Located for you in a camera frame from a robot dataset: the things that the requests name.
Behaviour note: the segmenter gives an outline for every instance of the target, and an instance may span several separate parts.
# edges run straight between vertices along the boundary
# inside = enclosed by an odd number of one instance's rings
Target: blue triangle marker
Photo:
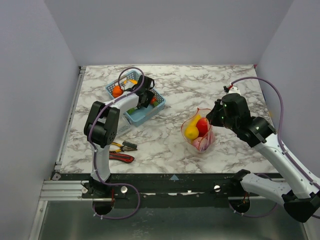
[[[174,174],[174,175],[170,178],[170,180],[176,181],[176,180],[179,180],[179,178]]]

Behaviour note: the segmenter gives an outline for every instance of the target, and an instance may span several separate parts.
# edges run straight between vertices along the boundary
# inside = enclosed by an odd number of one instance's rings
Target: plastic bag
[[[192,149],[196,150],[198,153],[204,153],[208,147],[216,141],[215,134],[213,132],[212,125],[207,121],[207,132],[204,134],[203,129],[202,133],[199,132],[196,127],[200,118],[205,118],[210,109],[200,109],[197,108],[196,113],[186,120],[181,126],[181,134],[184,139],[189,143]]]

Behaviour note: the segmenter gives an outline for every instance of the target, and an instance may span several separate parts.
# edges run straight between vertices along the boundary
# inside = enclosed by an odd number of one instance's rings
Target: marble tabletop
[[[83,134],[94,101],[106,102],[105,86],[118,78],[128,66],[88,66],[76,103],[70,133],[62,157],[61,173],[90,173],[92,152]],[[195,114],[197,107],[212,109],[225,93],[223,86],[242,77],[256,76],[253,65],[137,65],[155,80],[164,96],[164,110],[132,131],[116,138],[138,145],[130,163],[110,160],[111,173],[235,173],[247,169],[254,173],[277,172],[258,152],[239,140],[229,129],[214,127],[216,141],[205,153],[194,153],[181,134],[182,123]],[[271,122],[257,80],[237,84],[253,116]]]

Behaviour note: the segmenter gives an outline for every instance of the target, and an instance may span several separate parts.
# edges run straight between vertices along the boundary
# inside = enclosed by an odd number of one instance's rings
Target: white wall
[[[274,83],[283,97],[283,141],[320,177],[319,67],[320,1],[295,0],[264,52],[257,75]],[[266,84],[261,87],[278,126],[278,98]],[[320,226],[320,220],[314,221]]]
[[[43,0],[0,7],[0,239],[25,240],[79,68]]]
[[[80,65],[256,64],[292,0],[45,0]]]

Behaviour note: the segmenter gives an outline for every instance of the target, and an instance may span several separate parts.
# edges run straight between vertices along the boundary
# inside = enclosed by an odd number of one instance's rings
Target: blue plastic basket
[[[120,85],[124,86],[124,81],[128,79],[133,79],[138,81],[140,78],[140,73],[132,70],[128,72],[125,76],[121,77]],[[108,94],[114,99],[112,96],[112,91],[115,88],[115,86],[118,85],[118,80],[115,80],[114,82],[110,83],[105,87]],[[158,112],[160,112],[165,107],[166,100],[164,97],[160,95],[154,88],[151,89],[151,92],[154,93],[154,97],[156,98],[157,102],[159,103],[158,106],[149,106],[147,108],[141,107],[140,109],[136,109],[132,114],[128,114],[127,112],[124,113],[125,117],[128,119],[128,121],[133,124],[135,127],[140,126],[145,121],[149,120],[151,117],[156,115]]]

